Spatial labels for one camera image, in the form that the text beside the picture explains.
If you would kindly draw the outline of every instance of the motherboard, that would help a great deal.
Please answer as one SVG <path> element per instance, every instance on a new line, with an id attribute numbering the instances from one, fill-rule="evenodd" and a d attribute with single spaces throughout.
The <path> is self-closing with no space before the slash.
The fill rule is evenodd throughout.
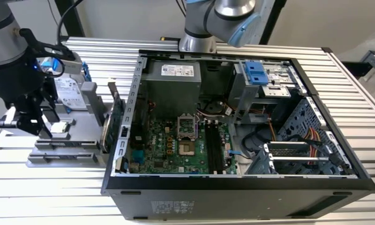
<path id="1" fill-rule="evenodd" d="M 130 172 L 236 174 L 234 157 L 228 155 L 226 125 L 208 121 L 197 122 L 182 117 L 150 120 L 146 147 L 132 152 Z M 194 133 L 193 137 L 180 135 L 188 133 Z"/>

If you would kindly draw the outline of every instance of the open computer tower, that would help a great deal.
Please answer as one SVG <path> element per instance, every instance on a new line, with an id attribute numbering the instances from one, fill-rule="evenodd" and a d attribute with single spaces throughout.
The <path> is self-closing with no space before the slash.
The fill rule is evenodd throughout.
<path id="1" fill-rule="evenodd" d="M 125 219 L 316 218 L 372 191 L 296 59 L 140 50 L 102 182 Z"/>

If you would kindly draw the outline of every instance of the expansion slot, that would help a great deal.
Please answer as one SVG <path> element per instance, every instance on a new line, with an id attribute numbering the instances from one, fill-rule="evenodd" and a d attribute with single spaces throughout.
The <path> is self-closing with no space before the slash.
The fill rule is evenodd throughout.
<path id="1" fill-rule="evenodd" d="M 222 155 L 220 148 L 220 136 L 217 124 L 205 124 L 205 144 L 208 157 L 208 172 L 222 173 Z"/>

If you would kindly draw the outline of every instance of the aluminum extrusion table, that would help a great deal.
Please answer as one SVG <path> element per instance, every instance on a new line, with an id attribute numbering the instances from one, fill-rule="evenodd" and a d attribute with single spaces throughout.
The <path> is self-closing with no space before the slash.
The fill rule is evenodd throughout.
<path id="1" fill-rule="evenodd" d="M 177 50 L 173 41 L 69 38 L 66 46 L 89 65 L 97 93 L 112 97 L 108 78 L 126 98 L 138 49 Z M 291 57 L 319 92 L 364 168 L 375 181 L 375 100 L 332 53 L 320 48 L 217 44 L 217 52 Z M 0 224 L 312 224 L 375 225 L 375 194 L 312 220 L 125 221 L 109 197 L 100 196 L 104 168 L 27 168 L 35 137 L 0 131 Z"/>

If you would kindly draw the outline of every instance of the sticker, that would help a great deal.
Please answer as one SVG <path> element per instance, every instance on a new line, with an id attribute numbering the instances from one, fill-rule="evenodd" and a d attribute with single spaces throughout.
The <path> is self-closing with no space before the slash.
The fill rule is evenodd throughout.
<path id="1" fill-rule="evenodd" d="M 161 76 L 194 76 L 193 66 L 162 65 Z"/>
<path id="2" fill-rule="evenodd" d="M 225 110 L 225 115 L 229 116 L 230 113 L 232 113 L 232 109 L 228 107 L 226 110 Z"/>
<path id="3" fill-rule="evenodd" d="M 56 78 L 54 81 L 58 100 L 61 101 L 61 103 L 69 109 L 86 109 L 86 105 L 82 100 L 81 92 L 76 81 L 72 78 Z"/>
<path id="4" fill-rule="evenodd" d="M 152 212 L 156 214 L 189 214 L 194 201 L 150 201 Z"/>

